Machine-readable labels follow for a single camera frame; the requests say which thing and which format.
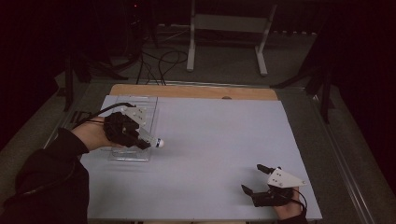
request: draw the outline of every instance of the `white metal frame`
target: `white metal frame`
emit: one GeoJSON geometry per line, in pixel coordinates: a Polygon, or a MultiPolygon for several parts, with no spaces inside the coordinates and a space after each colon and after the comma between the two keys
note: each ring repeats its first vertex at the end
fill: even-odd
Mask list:
{"type": "Polygon", "coordinates": [[[195,0],[191,0],[191,26],[190,26],[190,47],[187,60],[187,71],[194,70],[195,60],[195,30],[221,30],[221,31],[237,31],[262,33],[262,42],[256,46],[257,62],[259,64],[260,74],[267,76],[267,67],[265,65],[262,50],[268,38],[272,21],[276,12],[276,5],[272,5],[268,18],[252,18],[252,17],[233,17],[233,16],[217,16],[206,14],[195,14],[195,0]]]}

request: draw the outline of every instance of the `wearable gripper device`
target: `wearable gripper device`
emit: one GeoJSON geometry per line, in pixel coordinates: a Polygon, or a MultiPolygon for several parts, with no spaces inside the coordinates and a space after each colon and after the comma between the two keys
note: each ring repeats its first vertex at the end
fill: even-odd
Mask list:
{"type": "Polygon", "coordinates": [[[139,138],[139,124],[121,112],[105,117],[104,130],[109,141],[126,147],[137,146],[146,149],[151,144],[139,138]]]}
{"type": "Polygon", "coordinates": [[[253,192],[252,189],[242,185],[242,190],[250,196],[255,207],[282,206],[292,202],[293,187],[305,185],[305,182],[290,175],[280,168],[268,168],[258,164],[257,169],[270,175],[268,178],[269,190],[266,192],[253,192]]]}

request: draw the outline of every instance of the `person's left hand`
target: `person's left hand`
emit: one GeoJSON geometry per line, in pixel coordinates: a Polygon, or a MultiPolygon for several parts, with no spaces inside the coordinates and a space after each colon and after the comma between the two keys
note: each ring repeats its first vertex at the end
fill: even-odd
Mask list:
{"type": "Polygon", "coordinates": [[[105,118],[96,117],[92,120],[94,121],[86,121],[71,131],[84,143],[89,151],[99,147],[123,147],[107,139],[103,129],[105,118]]]}

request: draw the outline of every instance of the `gray floor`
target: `gray floor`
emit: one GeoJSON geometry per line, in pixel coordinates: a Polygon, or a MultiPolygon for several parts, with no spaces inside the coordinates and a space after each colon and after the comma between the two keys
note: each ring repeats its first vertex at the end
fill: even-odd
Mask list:
{"type": "MultiPolygon", "coordinates": [[[[168,52],[169,48],[186,52],[188,36],[186,33],[177,35],[183,29],[160,29],[158,37],[161,48],[154,49],[148,41],[144,52],[158,58],[168,52]]],[[[186,63],[177,64],[164,76],[168,85],[182,83],[267,88],[296,75],[316,38],[314,35],[270,35],[264,50],[269,75],[261,77],[253,49],[255,36],[243,36],[243,41],[224,38],[218,41],[213,36],[207,37],[205,33],[199,37],[194,71],[187,72],[186,63]]],[[[177,54],[169,54],[163,59],[175,61],[177,54]]],[[[148,66],[143,69],[139,83],[145,84],[149,76],[149,83],[155,84],[154,77],[160,79],[158,59],[145,54],[144,61],[150,69],[148,66]]],[[[137,63],[120,72],[129,78],[124,83],[136,82],[139,65],[137,63]]],[[[162,63],[162,70],[166,71],[171,65],[162,63]]],[[[62,75],[58,81],[60,86],[64,84],[62,75]]],[[[91,84],[77,83],[76,102],[71,112],[98,110],[114,83],[120,82],[99,74],[94,75],[91,84]]],[[[323,219],[317,223],[396,223],[395,197],[380,174],[370,149],[338,90],[332,87],[330,124],[325,124],[318,114],[317,97],[304,93],[305,83],[306,80],[302,80],[276,92],[287,112],[318,198],[323,219]]],[[[56,95],[51,97],[0,152],[1,202],[14,192],[14,176],[26,157],[36,148],[46,145],[56,127],[70,126],[70,113],[64,113],[63,109],[64,98],[56,95]]]]}

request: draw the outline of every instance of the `person's right hand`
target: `person's right hand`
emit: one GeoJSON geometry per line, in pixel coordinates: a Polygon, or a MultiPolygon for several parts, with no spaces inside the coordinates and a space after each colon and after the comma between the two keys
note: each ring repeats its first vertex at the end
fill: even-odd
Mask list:
{"type": "MultiPolygon", "coordinates": [[[[297,188],[293,188],[293,197],[292,199],[299,202],[300,194],[297,188]]],[[[289,202],[282,206],[274,206],[274,210],[279,218],[279,220],[284,220],[290,217],[297,217],[302,213],[302,207],[294,202],[289,202]]]]}

